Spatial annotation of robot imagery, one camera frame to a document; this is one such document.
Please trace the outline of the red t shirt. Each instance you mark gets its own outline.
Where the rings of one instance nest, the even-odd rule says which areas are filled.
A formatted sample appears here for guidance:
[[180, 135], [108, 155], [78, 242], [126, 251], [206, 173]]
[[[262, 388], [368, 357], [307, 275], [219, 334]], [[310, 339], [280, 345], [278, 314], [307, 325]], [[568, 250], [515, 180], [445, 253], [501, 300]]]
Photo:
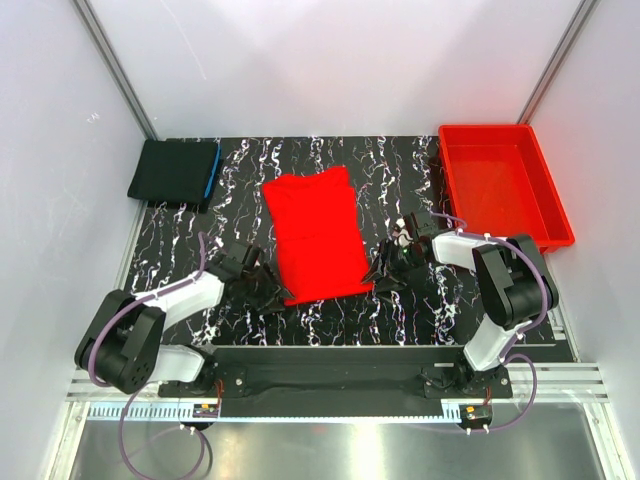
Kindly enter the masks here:
[[294, 306], [372, 290], [356, 192], [344, 166], [310, 176], [282, 175], [263, 187], [276, 257]]

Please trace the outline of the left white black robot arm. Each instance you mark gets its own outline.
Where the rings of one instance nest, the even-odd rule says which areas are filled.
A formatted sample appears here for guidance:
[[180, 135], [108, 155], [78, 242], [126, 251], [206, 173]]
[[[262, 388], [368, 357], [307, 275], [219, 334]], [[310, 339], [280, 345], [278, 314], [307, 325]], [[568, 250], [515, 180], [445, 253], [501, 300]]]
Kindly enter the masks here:
[[285, 309], [293, 294], [278, 272], [262, 261], [263, 251], [235, 243], [208, 259], [200, 248], [198, 269], [186, 277], [138, 294], [109, 292], [76, 348], [76, 366], [94, 385], [133, 394], [152, 382], [180, 382], [196, 396], [215, 386], [206, 354], [183, 345], [164, 345], [166, 330], [224, 300], [266, 315]]

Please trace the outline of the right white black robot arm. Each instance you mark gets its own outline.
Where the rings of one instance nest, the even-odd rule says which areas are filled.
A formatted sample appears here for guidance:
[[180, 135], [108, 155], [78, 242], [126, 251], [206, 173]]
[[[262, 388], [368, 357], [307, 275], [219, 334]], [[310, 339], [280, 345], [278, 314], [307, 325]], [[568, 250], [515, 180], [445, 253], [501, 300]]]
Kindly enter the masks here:
[[423, 373], [424, 385], [476, 396], [488, 390], [525, 333], [559, 303], [557, 286], [539, 247], [528, 234], [496, 237], [465, 231], [466, 223], [444, 213], [410, 213], [379, 242], [364, 283], [378, 294], [407, 286], [407, 274], [428, 263], [453, 265], [475, 274], [483, 319], [453, 365], [440, 376]]

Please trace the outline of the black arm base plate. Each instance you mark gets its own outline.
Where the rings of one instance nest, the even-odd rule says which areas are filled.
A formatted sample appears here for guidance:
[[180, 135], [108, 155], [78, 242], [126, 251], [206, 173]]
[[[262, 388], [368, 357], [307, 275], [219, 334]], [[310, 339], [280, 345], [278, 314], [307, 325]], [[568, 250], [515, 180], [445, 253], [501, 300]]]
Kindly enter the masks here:
[[462, 404], [512, 400], [532, 360], [544, 374], [572, 361], [567, 342], [518, 345], [493, 373], [455, 380], [462, 350], [450, 347], [224, 347], [193, 384], [165, 382], [131, 405], [130, 421], [456, 423]]

